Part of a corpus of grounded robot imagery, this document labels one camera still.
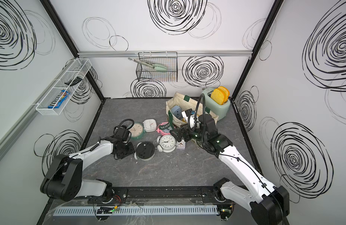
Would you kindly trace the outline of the small white square clock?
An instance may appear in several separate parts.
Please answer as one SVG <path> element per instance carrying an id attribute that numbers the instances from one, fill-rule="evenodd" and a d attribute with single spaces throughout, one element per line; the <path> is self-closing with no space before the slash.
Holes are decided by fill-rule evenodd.
<path id="1" fill-rule="evenodd" d="M 186 148 L 186 142 L 184 139 L 176 143 L 176 149 L 184 150 L 185 148 Z"/>

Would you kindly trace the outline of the clock face down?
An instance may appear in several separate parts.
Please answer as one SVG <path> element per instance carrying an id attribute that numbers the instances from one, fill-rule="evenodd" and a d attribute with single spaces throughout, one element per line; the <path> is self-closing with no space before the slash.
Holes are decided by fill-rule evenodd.
<path id="1" fill-rule="evenodd" d="M 149 161 L 153 159 L 156 148 L 152 142 L 140 142 L 137 144 L 134 158 L 135 160 Z"/>

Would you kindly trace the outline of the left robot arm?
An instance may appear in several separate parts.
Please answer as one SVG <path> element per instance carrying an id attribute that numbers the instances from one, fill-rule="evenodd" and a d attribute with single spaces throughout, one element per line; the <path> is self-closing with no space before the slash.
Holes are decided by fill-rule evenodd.
<path id="1" fill-rule="evenodd" d="M 49 198 L 68 202 L 77 197 L 96 197 L 103 203 L 110 203 L 114 197 L 112 184 L 105 180 L 83 179 L 83 171 L 96 161 L 112 155 L 116 160 L 134 153 L 130 142 L 133 125 L 119 124 L 113 135 L 99 139 L 97 143 L 80 152 L 54 157 L 45 175 L 40 192 Z"/>

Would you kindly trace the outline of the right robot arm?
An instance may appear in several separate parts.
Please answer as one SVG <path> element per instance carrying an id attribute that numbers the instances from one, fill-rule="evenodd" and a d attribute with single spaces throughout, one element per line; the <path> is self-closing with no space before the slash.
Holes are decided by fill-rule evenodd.
<path id="1" fill-rule="evenodd" d="M 216 200 L 230 200 L 240 205 L 251 213 L 258 225 L 287 225 L 290 213 L 288 191 L 260 174 L 239 153 L 233 142 L 218 132 L 210 114 L 197 117 L 190 111 L 184 111 L 182 117 L 187 123 L 171 130 L 176 141 L 196 140 L 202 149 L 226 164 L 245 185 L 242 188 L 222 178 L 213 186 Z"/>

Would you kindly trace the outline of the pale blue square clock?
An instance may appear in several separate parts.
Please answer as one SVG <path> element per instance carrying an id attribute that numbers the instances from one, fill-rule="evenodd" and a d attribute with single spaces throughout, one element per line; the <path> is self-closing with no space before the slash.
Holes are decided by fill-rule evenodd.
<path id="1" fill-rule="evenodd" d="M 174 115 L 178 120 L 181 120 L 182 117 L 182 110 L 181 107 L 178 105 L 175 105 L 171 108 L 171 113 Z"/>

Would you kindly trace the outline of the green round alarm clock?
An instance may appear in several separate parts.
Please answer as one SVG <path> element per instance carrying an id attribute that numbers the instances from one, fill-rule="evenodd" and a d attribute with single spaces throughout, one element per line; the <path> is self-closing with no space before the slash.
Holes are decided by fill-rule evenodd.
<path id="1" fill-rule="evenodd" d="M 145 134 L 144 126 L 141 123 L 135 122 L 134 125 L 129 129 L 131 133 L 131 139 L 139 140 Z"/>

